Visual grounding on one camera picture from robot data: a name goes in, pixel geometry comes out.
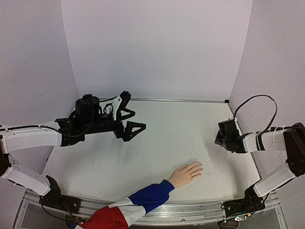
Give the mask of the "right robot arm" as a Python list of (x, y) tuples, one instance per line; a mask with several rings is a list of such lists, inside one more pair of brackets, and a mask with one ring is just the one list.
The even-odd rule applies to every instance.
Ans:
[(272, 191), (305, 173), (305, 127), (270, 127), (267, 130), (240, 134), (235, 120), (219, 122), (215, 144), (236, 154), (252, 153), (262, 177), (244, 192), (244, 198), (225, 203), (228, 208), (258, 209)]

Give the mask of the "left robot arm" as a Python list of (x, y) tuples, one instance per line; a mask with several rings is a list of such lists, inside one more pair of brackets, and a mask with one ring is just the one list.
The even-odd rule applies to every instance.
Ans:
[(0, 129), (0, 176), (14, 184), (34, 191), (51, 204), (53, 208), (64, 205), (57, 181), (49, 175), (42, 175), (32, 168), (34, 163), (23, 164), (21, 153), (33, 153), (39, 157), (38, 166), (47, 159), (47, 150), (54, 147), (72, 146), (85, 141), (90, 134), (113, 132), (124, 142), (132, 140), (146, 129), (146, 124), (132, 122), (135, 111), (127, 108), (131, 94), (121, 94), (102, 100), (92, 94), (85, 94), (75, 102), (75, 108), (67, 118), (59, 118), (50, 124), (7, 126)]

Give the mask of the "mannequin hand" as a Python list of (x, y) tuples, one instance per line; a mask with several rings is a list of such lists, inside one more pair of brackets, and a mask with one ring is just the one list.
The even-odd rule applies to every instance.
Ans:
[(200, 162), (193, 162), (174, 170), (168, 181), (174, 186), (174, 188), (179, 188), (199, 178), (202, 172), (203, 165)]

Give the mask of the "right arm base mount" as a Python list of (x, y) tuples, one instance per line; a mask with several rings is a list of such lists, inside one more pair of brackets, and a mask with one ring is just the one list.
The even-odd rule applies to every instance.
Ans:
[(255, 213), (265, 209), (265, 201), (268, 198), (267, 193), (264, 198), (259, 197), (254, 191), (254, 185), (251, 185), (244, 192), (244, 198), (225, 201), (221, 205), (221, 209), (225, 211), (226, 218), (238, 216), (242, 214)]

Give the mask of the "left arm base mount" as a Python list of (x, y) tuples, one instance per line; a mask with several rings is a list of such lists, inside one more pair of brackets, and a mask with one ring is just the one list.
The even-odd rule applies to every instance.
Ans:
[(79, 213), (81, 199), (63, 195), (57, 181), (49, 175), (47, 175), (46, 178), (49, 182), (50, 191), (48, 191), (46, 195), (40, 196), (39, 203), (43, 206), (67, 211), (69, 213)]

